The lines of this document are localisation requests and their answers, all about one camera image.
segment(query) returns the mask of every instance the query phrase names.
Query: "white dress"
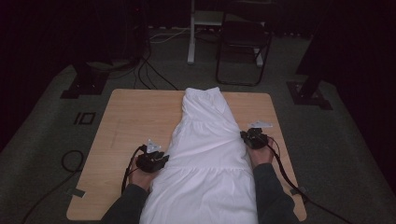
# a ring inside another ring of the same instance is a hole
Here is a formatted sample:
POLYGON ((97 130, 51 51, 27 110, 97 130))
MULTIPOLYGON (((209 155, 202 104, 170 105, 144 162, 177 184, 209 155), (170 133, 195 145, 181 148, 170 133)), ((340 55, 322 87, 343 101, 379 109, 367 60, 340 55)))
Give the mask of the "white dress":
POLYGON ((219 88, 186 89, 182 109, 140 223, 258 223, 248 154, 219 88))

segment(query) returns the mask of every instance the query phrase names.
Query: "person's hand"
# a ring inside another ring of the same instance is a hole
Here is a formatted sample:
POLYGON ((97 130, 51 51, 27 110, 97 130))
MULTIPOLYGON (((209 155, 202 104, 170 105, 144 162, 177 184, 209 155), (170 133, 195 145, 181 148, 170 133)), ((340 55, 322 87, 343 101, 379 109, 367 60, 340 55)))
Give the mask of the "person's hand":
MULTIPOLYGON (((268 137, 268 146, 272 147, 273 143, 273 138, 268 137)), ((252 169, 263 163, 272 163, 274 153, 268 146, 259 149, 251 149, 247 146, 247 153, 250 157, 252 169)))
POLYGON ((136 160, 137 158, 134 158, 134 162, 132 163, 132 168, 131 168, 131 171, 133 172, 131 172, 128 176, 129 183, 135 184, 140 188, 144 189, 145 191, 149 191, 151 181, 157 176, 159 172, 157 171, 154 173, 146 173, 140 169, 136 170, 137 168, 136 160))

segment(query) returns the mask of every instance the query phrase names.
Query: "sleeve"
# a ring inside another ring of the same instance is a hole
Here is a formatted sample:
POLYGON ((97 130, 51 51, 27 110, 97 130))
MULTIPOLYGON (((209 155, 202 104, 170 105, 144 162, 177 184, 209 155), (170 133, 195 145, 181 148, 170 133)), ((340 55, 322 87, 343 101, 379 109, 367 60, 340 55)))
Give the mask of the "sleeve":
POLYGON ((137 224, 149 194, 137 185, 130 184, 101 219, 103 224, 137 224))
POLYGON ((273 165, 260 164, 254 168, 253 175, 259 223, 299 223, 293 212, 294 200, 283 191, 273 165))

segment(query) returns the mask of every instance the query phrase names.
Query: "black curtain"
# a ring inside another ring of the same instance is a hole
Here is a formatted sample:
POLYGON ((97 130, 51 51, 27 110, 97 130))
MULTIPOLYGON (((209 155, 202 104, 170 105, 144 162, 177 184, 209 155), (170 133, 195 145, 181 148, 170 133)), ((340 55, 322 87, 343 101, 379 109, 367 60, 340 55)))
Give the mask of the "black curtain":
MULTIPOLYGON (((232 0, 195 0, 196 10, 219 10, 232 0)), ((318 28, 330 0, 273 0, 285 11, 279 32, 310 38, 318 28)), ((149 24, 153 27, 188 27, 191 0, 149 0, 149 24)))
POLYGON ((111 63, 136 57, 144 47, 135 42, 134 29, 142 22, 136 16, 138 0, 6 0, 0 5, 1 150, 67 65, 111 63))
POLYGON ((394 192, 395 9, 391 1, 334 0, 297 70, 336 86, 394 192))

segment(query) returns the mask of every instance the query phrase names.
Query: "table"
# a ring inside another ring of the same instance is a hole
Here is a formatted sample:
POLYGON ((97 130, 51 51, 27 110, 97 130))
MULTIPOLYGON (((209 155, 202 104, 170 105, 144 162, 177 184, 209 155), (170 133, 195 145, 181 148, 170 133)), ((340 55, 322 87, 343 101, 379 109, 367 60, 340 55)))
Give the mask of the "table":
MULTIPOLYGON (((270 95, 266 93, 223 92, 241 130, 262 120, 273 124, 263 131, 280 146, 281 160, 290 180, 297 186, 288 151, 277 121, 270 95)), ((172 132, 181 120, 184 91, 114 90, 92 143, 90 154, 78 181, 77 189, 85 196, 73 196, 67 210, 71 220, 99 220, 120 197, 125 168, 134 151, 148 139, 169 145, 172 132)), ((276 160, 274 167, 285 192, 291 187, 281 176, 276 160)), ((306 219, 303 200, 292 196, 294 213, 306 219)))

